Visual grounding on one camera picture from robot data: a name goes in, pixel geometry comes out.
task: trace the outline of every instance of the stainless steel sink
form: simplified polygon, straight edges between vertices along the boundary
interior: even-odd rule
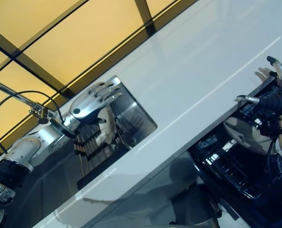
[[[6,227],[34,226],[157,128],[119,78],[115,76],[110,81],[119,85],[123,93],[110,105],[117,123],[112,143],[87,159],[87,156],[76,154],[72,140],[49,156],[26,177],[23,186],[17,189],[14,201],[5,208],[8,215]],[[105,159],[93,165],[94,158],[100,160],[100,153],[105,153]]]

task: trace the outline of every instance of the dishwasher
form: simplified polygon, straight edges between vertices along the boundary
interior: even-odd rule
[[[257,97],[275,93],[276,89],[274,80]],[[241,134],[230,134],[228,124],[233,120],[247,123],[248,133],[253,135],[254,129],[264,130],[267,125],[277,129],[278,124],[273,111],[244,104],[189,149],[195,166],[233,217],[238,214],[252,228],[282,228],[282,157],[271,155],[268,168],[263,144],[256,148],[250,143],[246,148]],[[275,131],[268,133],[272,138]]]

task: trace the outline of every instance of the cable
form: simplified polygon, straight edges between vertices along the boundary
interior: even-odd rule
[[[9,100],[11,97],[14,97],[14,96],[19,95],[19,94],[25,94],[25,93],[38,93],[38,94],[42,94],[42,95],[46,96],[49,100],[51,100],[51,101],[53,102],[54,106],[56,107],[56,109],[57,109],[57,111],[58,111],[59,118],[60,118],[61,122],[64,123],[64,120],[63,120],[63,118],[62,118],[62,116],[61,116],[61,112],[60,112],[60,110],[59,110],[59,107],[58,107],[57,103],[56,103],[50,96],[48,96],[48,95],[46,95],[45,93],[40,92],[40,91],[26,90],[26,91],[16,92],[16,93],[11,94],[11,95],[7,96],[6,98],[4,98],[4,99],[0,102],[0,106],[1,106],[3,103],[5,103],[7,100]],[[0,148],[3,150],[4,153],[8,153],[7,150],[1,145],[1,143],[0,143]]]
[[[268,153],[267,153],[267,168],[268,168],[268,173],[269,173],[269,176],[270,176],[272,182],[273,182],[273,178],[272,178],[271,167],[270,167],[271,152],[272,152],[273,144],[276,142],[276,140],[277,140],[277,138],[272,139],[270,146],[269,146],[269,149],[268,149]]]

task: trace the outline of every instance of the white countertop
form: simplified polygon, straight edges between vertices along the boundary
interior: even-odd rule
[[[98,80],[117,75],[158,128],[35,227],[98,221],[257,88],[267,55],[282,62],[282,0],[197,1]]]

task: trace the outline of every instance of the dishwasher rack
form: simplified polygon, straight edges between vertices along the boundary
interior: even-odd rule
[[[277,92],[275,82],[272,82],[257,96],[263,97]],[[257,129],[269,126],[277,129],[278,119],[271,110],[245,104],[232,117],[244,120]],[[267,133],[274,137],[275,131]],[[282,157],[271,156],[272,179],[267,171],[266,156],[253,153],[232,139],[224,129],[218,125],[209,134],[198,141],[190,152],[195,163],[200,162],[218,178],[226,180],[240,193],[250,199],[259,198],[266,190],[282,178]]]

